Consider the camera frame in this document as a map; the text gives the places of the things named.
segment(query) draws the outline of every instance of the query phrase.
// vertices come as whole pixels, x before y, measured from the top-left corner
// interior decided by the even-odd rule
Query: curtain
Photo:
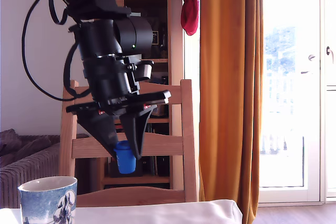
[[[233,199],[243,223],[259,195],[262,11],[262,0],[201,0],[200,195]]]

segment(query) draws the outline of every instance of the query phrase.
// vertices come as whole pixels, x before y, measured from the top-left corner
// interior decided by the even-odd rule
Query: wooden chair
[[[87,88],[79,87],[75,81],[71,81],[71,87],[77,93]],[[172,95],[169,98],[169,104],[181,104],[182,136],[145,133],[142,155],[182,155],[184,189],[172,190],[140,186],[110,188],[79,195],[77,197],[78,207],[135,206],[197,201],[191,80],[181,80],[180,86],[143,82],[140,88],[142,93],[169,90]],[[63,97],[70,98],[71,96],[64,90]],[[75,175],[75,158],[110,157],[110,154],[93,137],[76,139],[77,116],[66,112],[66,107],[69,105],[90,101],[92,97],[89,95],[62,104],[60,176]],[[125,134],[118,133],[118,139],[126,140]]]

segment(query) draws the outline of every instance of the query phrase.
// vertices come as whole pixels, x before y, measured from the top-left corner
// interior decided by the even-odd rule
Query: wooden floor
[[[336,204],[260,207],[253,224],[336,224]]]

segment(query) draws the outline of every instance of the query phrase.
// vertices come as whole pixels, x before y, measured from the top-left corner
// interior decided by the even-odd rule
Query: table
[[[242,213],[233,200],[178,204],[76,208],[75,223],[111,224],[236,224]],[[0,209],[0,223],[21,224],[20,209]]]

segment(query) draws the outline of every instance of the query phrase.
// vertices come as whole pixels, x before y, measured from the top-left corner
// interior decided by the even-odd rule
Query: mug rim
[[[27,189],[24,189],[25,185],[33,184],[37,180],[50,180],[50,179],[54,179],[54,178],[72,178],[72,179],[74,179],[74,181],[71,184],[67,184],[65,186],[51,188],[51,189],[44,189],[44,190],[27,190]],[[20,191],[27,191],[27,192],[32,192],[32,193],[38,193],[38,192],[42,192],[42,191],[51,191],[51,190],[63,189],[63,188],[69,187],[69,186],[73,186],[77,182],[78,182],[77,178],[72,177],[72,176],[52,176],[52,177],[37,178],[37,179],[31,180],[31,181],[28,181],[28,182],[20,185],[17,189],[19,189]]]

